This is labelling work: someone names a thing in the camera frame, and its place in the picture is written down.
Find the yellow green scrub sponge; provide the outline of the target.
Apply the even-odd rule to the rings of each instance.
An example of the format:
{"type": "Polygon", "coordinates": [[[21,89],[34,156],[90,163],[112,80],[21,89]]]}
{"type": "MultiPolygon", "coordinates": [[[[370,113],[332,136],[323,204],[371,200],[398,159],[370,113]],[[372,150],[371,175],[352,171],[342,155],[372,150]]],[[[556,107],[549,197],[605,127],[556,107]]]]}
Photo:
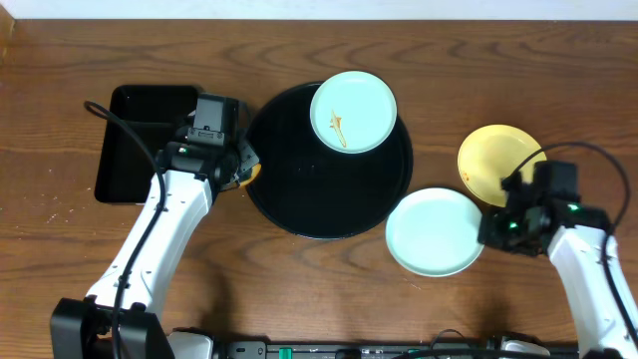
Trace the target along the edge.
{"type": "Polygon", "coordinates": [[[261,164],[256,164],[250,169],[244,171],[239,177],[239,186],[246,187],[253,182],[261,171],[261,164]]]}

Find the yellow plate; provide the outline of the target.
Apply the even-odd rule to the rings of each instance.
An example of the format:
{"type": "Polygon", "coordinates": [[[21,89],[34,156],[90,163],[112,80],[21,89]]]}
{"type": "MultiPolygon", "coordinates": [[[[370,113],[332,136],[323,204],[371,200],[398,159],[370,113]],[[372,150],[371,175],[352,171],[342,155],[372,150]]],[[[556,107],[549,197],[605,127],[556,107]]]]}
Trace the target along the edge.
{"type": "Polygon", "coordinates": [[[489,125],[470,133],[458,152],[458,169],[470,192],[487,204],[504,207],[501,180],[508,177],[540,144],[508,125],[489,125]]]}

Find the mint green plate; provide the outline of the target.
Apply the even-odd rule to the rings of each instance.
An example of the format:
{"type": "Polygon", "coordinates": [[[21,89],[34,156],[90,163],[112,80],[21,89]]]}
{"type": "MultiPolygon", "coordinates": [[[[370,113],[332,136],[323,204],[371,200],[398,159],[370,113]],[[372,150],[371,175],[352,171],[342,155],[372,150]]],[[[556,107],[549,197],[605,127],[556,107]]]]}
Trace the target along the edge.
{"type": "Polygon", "coordinates": [[[396,124],[398,108],[390,87],[362,71],[334,75],[319,85],[310,102],[310,125],[329,149],[347,155],[369,152],[396,124]]]}
{"type": "Polygon", "coordinates": [[[472,265],[483,245],[478,206],[462,193],[443,187],[404,197],[388,217],[387,247],[405,269],[422,276],[445,277],[472,265]]]}

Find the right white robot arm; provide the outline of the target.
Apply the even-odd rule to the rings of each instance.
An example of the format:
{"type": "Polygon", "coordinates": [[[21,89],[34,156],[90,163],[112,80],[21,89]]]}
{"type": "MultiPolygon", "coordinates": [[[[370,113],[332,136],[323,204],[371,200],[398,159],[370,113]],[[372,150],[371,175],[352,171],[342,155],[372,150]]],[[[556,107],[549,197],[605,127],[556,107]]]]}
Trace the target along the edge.
{"type": "Polygon", "coordinates": [[[610,228],[604,210],[559,199],[492,207],[479,226],[478,242],[485,246],[548,257],[566,293],[582,358],[637,356],[637,305],[610,228]]]}

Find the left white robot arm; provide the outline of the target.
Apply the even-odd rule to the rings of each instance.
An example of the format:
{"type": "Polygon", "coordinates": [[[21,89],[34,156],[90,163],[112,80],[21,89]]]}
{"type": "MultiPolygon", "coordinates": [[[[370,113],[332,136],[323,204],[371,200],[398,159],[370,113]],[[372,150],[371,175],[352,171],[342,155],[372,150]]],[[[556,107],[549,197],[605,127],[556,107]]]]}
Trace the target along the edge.
{"type": "Polygon", "coordinates": [[[167,290],[185,247],[217,195],[260,169],[246,138],[219,146],[170,142],[154,160],[146,203],[118,255],[82,300],[63,298],[50,320],[57,358],[211,358],[196,329],[166,334],[167,290]]]}

